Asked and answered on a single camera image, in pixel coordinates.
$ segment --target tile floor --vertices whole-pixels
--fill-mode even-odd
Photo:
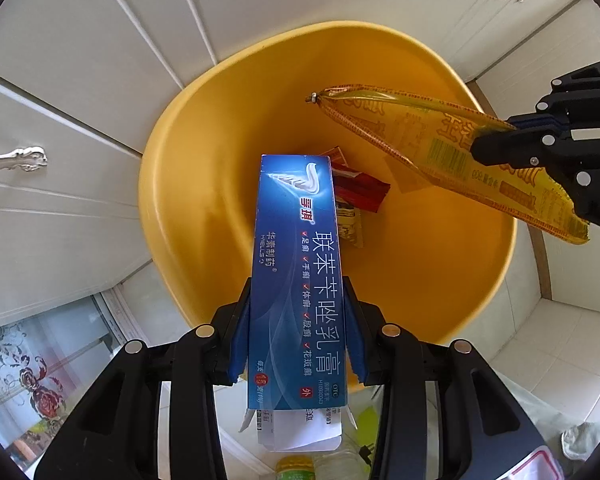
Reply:
[[[491,365],[558,410],[600,421],[600,312],[540,300]]]

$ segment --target barcode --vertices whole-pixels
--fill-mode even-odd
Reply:
[[[432,162],[445,173],[463,177],[466,153],[456,150],[451,144],[447,144],[440,139],[432,139],[427,154],[427,162]]]

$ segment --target blue gripper pad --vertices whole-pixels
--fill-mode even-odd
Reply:
[[[358,381],[364,383],[368,375],[365,361],[365,342],[358,326],[358,320],[353,312],[349,295],[344,293],[344,323],[347,341],[347,354],[351,362],[353,373],[358,376]]]
[[[247,362],[247,351],[249,341],[249,310],[251,298],[247,299],[240,319],[235,327],[234,338],[231,341],[231,356],[227,369],[227,376],[234,383],[238,381],[238,376],[244,371]]]

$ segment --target logo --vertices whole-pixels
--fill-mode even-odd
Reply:
[[[267,374],[259,373],[254,376],[253,381],[256,383],[256,386],[266,386],[269,382],[269,376]]]
[[[291,187],[293,190],[303,191],[310,195],[315,195],[320,191],[318,172],[315,170],[314,162],[309,162],[306,165],[306,176],[297,176],[288,173],[268,173],[268,175],[272,179]]]

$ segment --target plastic wrapper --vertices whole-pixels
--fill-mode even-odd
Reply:
[[[310,100],[428,182],[570,243],[588,240],[588,223],[543,168],[487,167],[473,159],[475,137],[513,130],[509,123],[446,101],[365,85],[327,88]]]
[[[333,191],[338,198],[354,207],[378,212],[378,208],[391,188],[390,184],[362,171],[331,162]]]
[[[338,236],[362,248],[362,218],[360,209],[336,198],[336,222],[338,223]]]

